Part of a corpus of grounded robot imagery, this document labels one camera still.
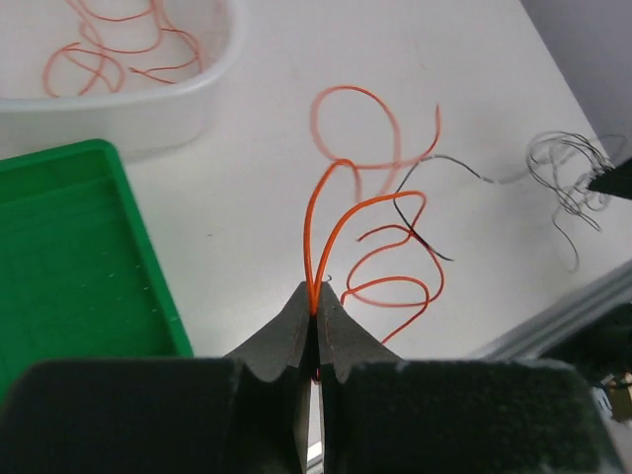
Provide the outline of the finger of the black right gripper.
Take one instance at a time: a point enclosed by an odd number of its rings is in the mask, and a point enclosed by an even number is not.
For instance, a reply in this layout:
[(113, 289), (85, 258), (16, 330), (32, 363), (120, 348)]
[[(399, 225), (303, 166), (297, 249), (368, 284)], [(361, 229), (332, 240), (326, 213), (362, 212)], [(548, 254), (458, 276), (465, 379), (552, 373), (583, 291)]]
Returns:
[(632, 199), (632, 158), (595, 177), (589, 190), (617, 198)]

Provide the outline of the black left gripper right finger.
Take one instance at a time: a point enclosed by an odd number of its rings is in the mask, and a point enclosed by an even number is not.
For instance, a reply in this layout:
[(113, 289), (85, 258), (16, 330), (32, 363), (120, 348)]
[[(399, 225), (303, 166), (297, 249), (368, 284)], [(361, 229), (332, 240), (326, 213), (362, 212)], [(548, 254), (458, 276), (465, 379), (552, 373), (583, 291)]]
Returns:
[(328, 473), (621, 473), (588, 384), (569, 364), (401, 358), (329, 284), (315, 318)]

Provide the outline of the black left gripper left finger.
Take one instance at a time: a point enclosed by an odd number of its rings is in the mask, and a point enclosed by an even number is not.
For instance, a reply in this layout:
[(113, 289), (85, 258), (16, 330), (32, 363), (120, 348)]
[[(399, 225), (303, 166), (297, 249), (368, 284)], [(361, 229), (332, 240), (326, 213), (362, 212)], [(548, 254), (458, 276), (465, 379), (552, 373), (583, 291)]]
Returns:
[(1, 410), (5, 473), (303, 473), (313, 325), (300, 285), (220, 358), (59, 359)]

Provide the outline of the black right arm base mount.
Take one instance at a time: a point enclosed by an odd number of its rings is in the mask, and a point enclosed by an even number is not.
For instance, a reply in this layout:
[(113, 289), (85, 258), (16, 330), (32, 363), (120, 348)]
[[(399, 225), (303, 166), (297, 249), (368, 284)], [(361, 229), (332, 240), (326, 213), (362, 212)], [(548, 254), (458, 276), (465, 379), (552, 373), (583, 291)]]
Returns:
[(592, 387), (631, 387), (631, 303), (613, 307), (541, 354), (570, 364)]

